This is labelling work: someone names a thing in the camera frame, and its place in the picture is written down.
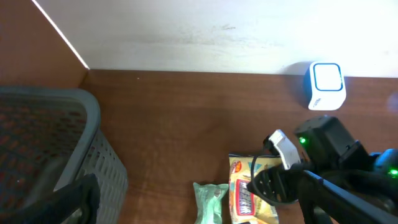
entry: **plastic basket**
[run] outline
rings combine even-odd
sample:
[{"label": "plastic basket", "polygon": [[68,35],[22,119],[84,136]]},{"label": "plastic basket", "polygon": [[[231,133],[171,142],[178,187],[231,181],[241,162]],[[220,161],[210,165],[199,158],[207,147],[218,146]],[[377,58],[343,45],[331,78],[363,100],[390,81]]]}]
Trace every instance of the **plastic basket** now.
[{"label": "plastic basket", "polygon": [[98,102],[84,90],[0,88],[0,217],[94,173],[97,223],[116,223],[127,172],[99,125]]}]

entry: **green pouch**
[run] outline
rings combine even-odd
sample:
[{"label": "green pouch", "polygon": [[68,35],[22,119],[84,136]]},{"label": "green pouch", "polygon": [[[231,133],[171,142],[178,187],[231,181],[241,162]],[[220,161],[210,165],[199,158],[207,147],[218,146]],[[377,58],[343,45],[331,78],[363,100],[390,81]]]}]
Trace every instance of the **green pouch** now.
[{"label": "green pouch", "polygon": [[193,183],[197,199],[198,218],[195,224],[222,224],[221,199],[228,190],[228,184],[199,185]]}]

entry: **brown panel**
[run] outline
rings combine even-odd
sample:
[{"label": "brown panel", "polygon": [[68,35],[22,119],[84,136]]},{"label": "brown panel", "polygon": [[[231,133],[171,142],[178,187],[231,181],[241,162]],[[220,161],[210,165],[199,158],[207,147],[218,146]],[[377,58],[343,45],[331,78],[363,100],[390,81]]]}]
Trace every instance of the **brown panel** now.
[{"label": "brown panel", "polygon": [[0,84],[77,87],[86,69],[30,0],[0,0]]},{"label": "brown panel", "polygon": [[[228,153],[258,151],[276,129],[298,146],[294,128],[320,114],[339,117],[369,152],[398,146],[398,79],[347,78],[344,105],[321,112],[306,109],[302,78],[90,71],[81,87],[97,97],[129,176],[119,223],[193,223],[193,182],[228,183]],[[231,223],[227,198],[223,208]],[[281,223],[303,223],[297,204],[278,211]]]}]

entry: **white edge line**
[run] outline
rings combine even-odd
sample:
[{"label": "white edge line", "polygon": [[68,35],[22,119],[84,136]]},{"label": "white edge line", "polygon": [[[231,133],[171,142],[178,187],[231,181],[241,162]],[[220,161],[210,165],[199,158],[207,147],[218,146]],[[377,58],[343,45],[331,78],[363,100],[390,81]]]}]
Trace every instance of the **white edge line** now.
[{"label": "white edge line", "polygon": [[62,39],[67,43],[69,48],[72,50],[73,53],[75,53],[76,57],[79,59],[79,61],[83,64],[83,66],[87,69],[90,69],[86,62],[82,59],[80,54],[76,51],[76,49],[72,46],[72,44],[69,42],[69,40],[65,37],[65,35],[62,33],[62,31],[57,27],[57,25],[54,23],[54,21],[50,18],[50,16],[44,11],[42,6],[38,4],[36,0],[32,0],[32,2],[37,6],[37,8],[42,12],[44,17],[47,18],[47,20],[51,23],[51,25],[54,27],[54,29],[58,32],[58,34],[62,37]]}]

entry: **wooden table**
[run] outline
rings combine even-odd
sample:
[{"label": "wooden table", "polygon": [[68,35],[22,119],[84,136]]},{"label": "wooden table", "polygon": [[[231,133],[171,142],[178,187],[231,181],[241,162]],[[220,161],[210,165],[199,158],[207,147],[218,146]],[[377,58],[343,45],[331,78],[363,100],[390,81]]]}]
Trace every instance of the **wooden table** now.
[{"label": "wooden table", "polygon": [[[126,166],[119,223],[193,223],[192,184],[228,183],[229,152],[256,152],[308,118],[339,117],[370,151],[398,146],[398,79],[346,78],[338,111],[310,111],[301,76],[92,70],[82,88],[97,97],[101,129]],[[224,223],[231,223],[228,198]],[[281,223],[303,223],[299,205]]]}]

